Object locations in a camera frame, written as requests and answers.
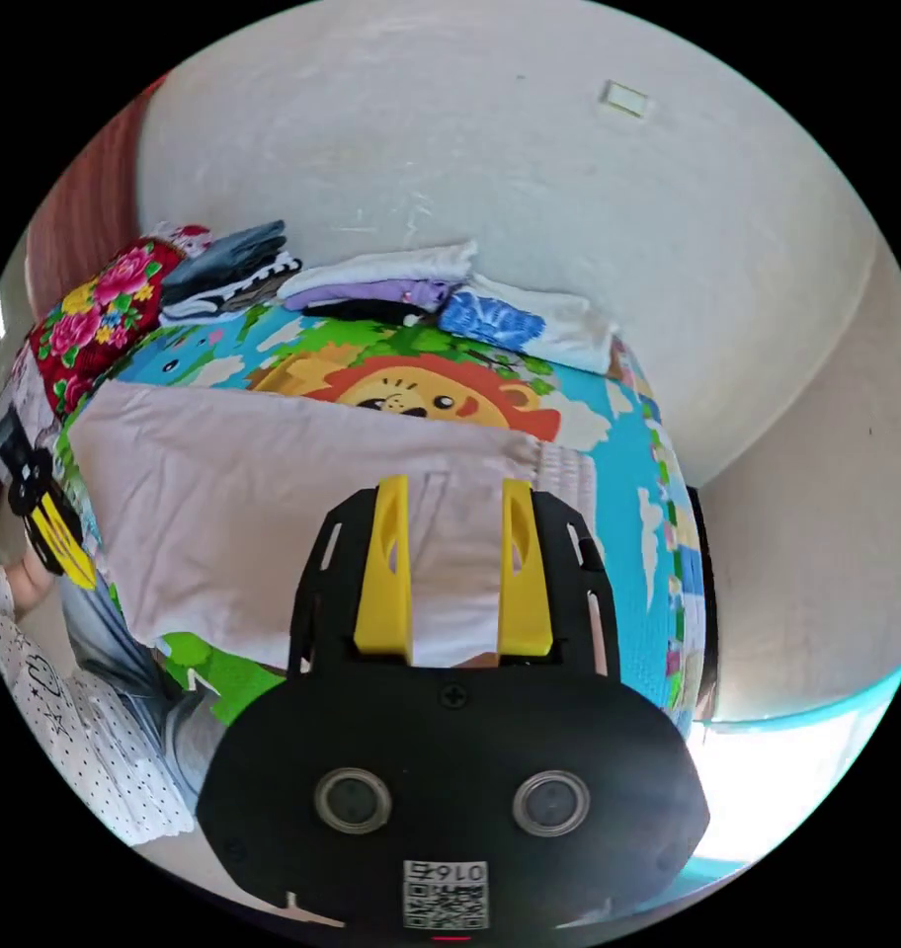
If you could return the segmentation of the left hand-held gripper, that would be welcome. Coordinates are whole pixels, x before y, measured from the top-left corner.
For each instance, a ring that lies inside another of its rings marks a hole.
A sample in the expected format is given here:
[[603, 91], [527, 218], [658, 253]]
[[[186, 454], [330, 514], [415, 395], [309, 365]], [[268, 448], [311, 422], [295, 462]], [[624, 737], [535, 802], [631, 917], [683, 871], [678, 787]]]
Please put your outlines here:
[[78, 514], [53, 478], [48, 452], [40, 449], [15, 466], [8, 500], [42, 564], [54, 575], [92, 591], [96, 569], [83, 546]]

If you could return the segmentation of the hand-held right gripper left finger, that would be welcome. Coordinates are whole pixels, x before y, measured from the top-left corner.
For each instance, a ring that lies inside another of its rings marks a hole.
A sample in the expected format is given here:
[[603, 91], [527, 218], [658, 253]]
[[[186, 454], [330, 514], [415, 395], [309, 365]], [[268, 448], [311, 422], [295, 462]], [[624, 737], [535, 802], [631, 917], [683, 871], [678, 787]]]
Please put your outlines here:
[[354, 642], [364, 657], [413, 657], [408, 479], [379, 482]]

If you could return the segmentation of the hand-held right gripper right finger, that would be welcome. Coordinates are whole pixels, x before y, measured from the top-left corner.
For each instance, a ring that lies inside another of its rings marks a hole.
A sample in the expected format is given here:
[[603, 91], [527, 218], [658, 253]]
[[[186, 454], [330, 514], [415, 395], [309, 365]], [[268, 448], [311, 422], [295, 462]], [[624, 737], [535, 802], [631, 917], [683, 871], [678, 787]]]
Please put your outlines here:
[[503, 482], [498, 611], [501, 657], [546, 657], [553, 646], [544, 561], [532, 501], [528, 482]]

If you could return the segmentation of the person's left hand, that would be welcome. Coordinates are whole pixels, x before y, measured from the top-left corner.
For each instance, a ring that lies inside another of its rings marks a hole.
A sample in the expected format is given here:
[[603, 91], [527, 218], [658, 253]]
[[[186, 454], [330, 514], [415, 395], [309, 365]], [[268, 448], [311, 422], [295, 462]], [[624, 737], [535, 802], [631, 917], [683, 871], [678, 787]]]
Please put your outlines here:
[[46, 598], [55, 580], [54, 574], [44, 566], [36, 550], [29, 545], [20, 559], [4, 567], [4, 572], [18, 619], [32, 612]]

